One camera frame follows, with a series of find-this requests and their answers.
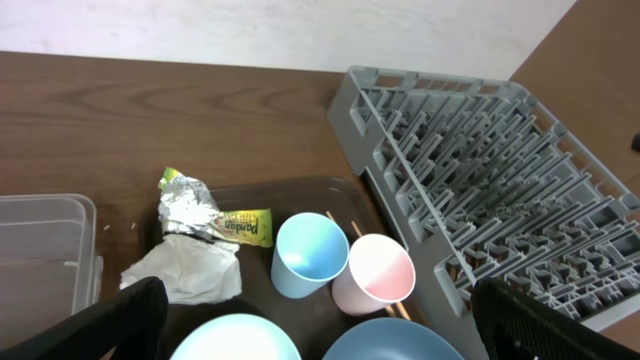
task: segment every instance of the yellow wrapper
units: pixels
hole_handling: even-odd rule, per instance
[[[263,247],[273,246],[269,209],[221,211],[209,225],[223,240]]]

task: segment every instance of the gray dish rack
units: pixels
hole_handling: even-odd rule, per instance
[[[487,358],[470,308],[482,279],[596,331],[640,309],[640,201],[519,84],[351,67],[328,117],[465,358]]]

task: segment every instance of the blue bowl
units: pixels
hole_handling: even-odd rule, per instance
[[[443,338],[401,319],[365,321],[342,335],[324,360],[464,360]]]

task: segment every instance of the cup rim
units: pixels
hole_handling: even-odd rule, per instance
[[[331,225],[330,226],[334,226],[335,228],[337,228],[340,231],[340,234],[342,235],[342,240],[344,240],[344,244],[347,248],[347,256],[345,256],[344,262],[342,264],[342,266],[340,266],[340,270],[338,270],[335,274],[326,277],[326,278],[322,278],[322,279],[312,279],[309,277],[306,277],[300,273],[298,273],[297,271],[295,271],[294,269],[292,269],[289,264],[287,264],[284,259],[282,259],[282,253],[280,252],[280,247],[279,244],[280,242],[278,241],[278,238],[280,237],[280,231],[282,231],[282,228],[284,228],[284,226],[292,219],[298,217],[298,216],[312,216],[312,217],[319,217],[322,218],[322,221],[328,221]],[[344,233],[344,231],[342,230],[342,228],[336,224],[334,221],[332,221],[331,219],[329,219],[328,217],[318,214],[318,213],[314,213],[314,212],[301,212],[301,213],[297,213],[291,217],[289,217],[287,220],[285,220],[285,222],[282,223],[282,225],[280,225],[280,229],[278,229],[278,234],[276,235],[276,245],[275,245],[275,251],[278,252],[278,256],[280,256],[280,259],[282,259],[282,263],[284,264],[284,266],[291,271],[293,274],[295,274],[296,276],[300,277],[301,279],[307,280],[307,281],[311,281],[311,282],[328,282],[334,278],[336,278],[338,275],[340,275],[344,269],[347,267],[347,264],[349,263],[349,257],[351,256],[351,249],[349,247],[349,239],[347,239],[347,235]]]
[[[412,282],[411,282],[411,288],[409,289],[409,291],[407,291],[407,293],[403,297],[398,298],[398,299],[394,299],[394,300],[385,300],[385,299],[379,298],[379,297],[373,295],[372,293],[370,293],[367,289],[365,289],[364,286],[362,286],[360,284],[360,282],[358,281],[358,279],[356,279],[356,277],[354,276],[354,273],[353,273],[353,271],[351,269],[351,257],[354,254],[354,250],[355,250],[356,246],[358,245],[358,242],[360,240],[362,240],[362,239],[364,239],[366,241],[367,239],[370,239],[370,238],[383,238],[384,240],[388,240],[389,242],[392,242],[395,246],[398,246],[402,250],[403,256],[406,257],[409,260],[409,264],[411,264],[411,270],[412,270],[412,274],[413,274],[413,279],[412,279]],[[385,304],[394,304],[394,303],[397,303],[399,301],[403,301],[404,299],[408,298],[409,295],[411,295],[411,293],[413,293],[413,289],[416,286],[416,278],[417,278],[416,268],[415,268],[415,265],[413,264],[413,260],[411,260],[411,256],[409,256],[409,252],[407,252],[407,250],[402,245],[400,245],[397,241],[395,241],[393,238],[390,238],[387,235],[383,235],[383,234],[374,234],[374,233],[366,234],[366,235],[363,235],[363,236],[359,237],[353,243],[353,245],[351,246],[351,251],[349,251],[349,271],[351,272],[351,276],[353,277],[353,281],[356,283],[356,285],[358,285],[358,288],[360,290],[362,290],[362,292],[367,294],[367,296],[371,297],[372,299],[374,299],[376,301],[379,301],[381,303],[385,303]]]

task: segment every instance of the plastic container lid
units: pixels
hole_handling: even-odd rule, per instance
[[[82,195],[0,197],[0,349],[97,301],[95,216]]]

